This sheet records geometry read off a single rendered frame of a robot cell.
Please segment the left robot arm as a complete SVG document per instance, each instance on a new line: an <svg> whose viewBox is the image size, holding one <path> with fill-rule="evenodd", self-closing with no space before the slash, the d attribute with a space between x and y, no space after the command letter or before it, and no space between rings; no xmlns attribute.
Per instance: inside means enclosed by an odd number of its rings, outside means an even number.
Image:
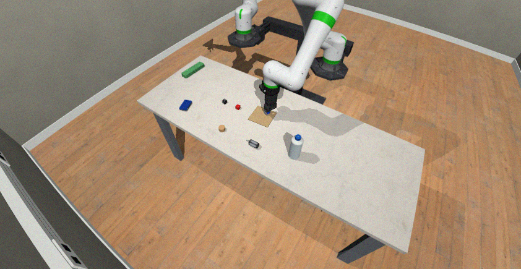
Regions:
<svg viewBox="0 0 521 269"><path fill-rule="evenodd" d="M319 49L324 50L319 63L323 71L334 73L340 69L347 38L331 29L344 7L344 0L292 1L303 24L304 40L290 67L274 60L264 64L262 72L267 88L281 85L290 91L301 89Z"/></svg>

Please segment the white plastic bottle with blue cap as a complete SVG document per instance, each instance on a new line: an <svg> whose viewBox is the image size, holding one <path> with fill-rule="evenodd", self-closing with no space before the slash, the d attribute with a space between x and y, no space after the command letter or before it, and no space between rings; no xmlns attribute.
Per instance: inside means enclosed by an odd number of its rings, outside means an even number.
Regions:
<svg viewBox="0 0 521 269"><path fill-rule="evenodd" d="M302 136L300 136L299 134L297 135L294 135L292 138L291 138L291 143L290 143L290 149L289 149L289 152L288 152L288 156L292 159L292 160L296 160L299 158L299 155L300 155L300 152L301 152L301 149L302 149L302 146L303 146L303 138Z"/></svg>

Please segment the tan flat mat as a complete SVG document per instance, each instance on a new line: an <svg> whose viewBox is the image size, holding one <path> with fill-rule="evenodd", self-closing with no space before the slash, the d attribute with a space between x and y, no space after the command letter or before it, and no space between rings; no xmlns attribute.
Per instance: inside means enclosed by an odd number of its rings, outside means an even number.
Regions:
<svg viewBox="0 0 521 269"><path fill-rule="evenodd" d="M248 120L258 123L262 126L268 127L275 115L276 112L274 111L271 111L271 113L265 115L264 108L261 106L257 106L257 108L253 111Z"/></svg>

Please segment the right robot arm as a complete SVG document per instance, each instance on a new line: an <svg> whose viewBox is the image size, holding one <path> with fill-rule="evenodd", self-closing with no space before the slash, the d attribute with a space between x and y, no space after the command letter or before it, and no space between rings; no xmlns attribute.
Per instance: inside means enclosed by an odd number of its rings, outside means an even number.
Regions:
<svg viewBox="0 0 521 269"><path fill-rule="evenodd" d="M252 18L258 11L256 0L242 0L243 4L235 9L236 35L235 39L246 42L253 39L256 35L255 24L252 25Z"/></svg>

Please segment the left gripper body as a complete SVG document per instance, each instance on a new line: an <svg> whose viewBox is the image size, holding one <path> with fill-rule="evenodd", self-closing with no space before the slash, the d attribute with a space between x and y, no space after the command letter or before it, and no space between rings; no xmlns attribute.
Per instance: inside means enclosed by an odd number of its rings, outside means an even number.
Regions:
<svg viewBox="0 0 521 269"><path fill-rule="evenodd" d="M277 107L277 96L280 91L280 86L277 88L267 88L262 80L262 84L259 85L259 88L265 94L264 109L267 112L275 109Z"/></svg>

